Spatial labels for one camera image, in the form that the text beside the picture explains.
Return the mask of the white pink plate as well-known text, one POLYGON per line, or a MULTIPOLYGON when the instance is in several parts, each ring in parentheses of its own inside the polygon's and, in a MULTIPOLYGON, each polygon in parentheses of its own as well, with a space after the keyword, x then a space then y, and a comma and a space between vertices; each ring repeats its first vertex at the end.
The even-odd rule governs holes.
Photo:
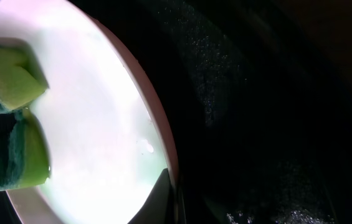
POLYGON ((0 0, 0 44, 27 44, 48 84, 30 110, 45 184, 7 194, 23 223, 128 223, 178 159, 166 113, 126 46, 66 0, 0 0))

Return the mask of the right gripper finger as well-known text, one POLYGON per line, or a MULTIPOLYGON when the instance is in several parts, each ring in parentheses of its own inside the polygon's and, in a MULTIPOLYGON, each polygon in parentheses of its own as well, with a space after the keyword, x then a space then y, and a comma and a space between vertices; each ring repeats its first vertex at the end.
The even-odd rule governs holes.
POLYGON ((168 169, 163 169, 152 191, 128 224, 175 224, 174 194, 168 169))

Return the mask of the round black serving tray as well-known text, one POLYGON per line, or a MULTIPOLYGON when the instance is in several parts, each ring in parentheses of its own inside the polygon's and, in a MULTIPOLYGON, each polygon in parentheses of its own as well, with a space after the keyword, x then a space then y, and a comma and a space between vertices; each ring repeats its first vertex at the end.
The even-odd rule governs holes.
POLYGON ((176 223, 352 223, 352 92, 273 1, 68 1, 137 59, 176 223))

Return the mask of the green scouring sponge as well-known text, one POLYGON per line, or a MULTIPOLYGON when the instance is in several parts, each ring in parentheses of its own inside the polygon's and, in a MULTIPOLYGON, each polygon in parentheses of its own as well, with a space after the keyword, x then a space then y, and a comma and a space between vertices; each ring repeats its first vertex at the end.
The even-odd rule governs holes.
POLYGON ((0 191, 40 185, 50 176, 44 137, 28 109, 46 89, 32 54, 0 46, 0 191))

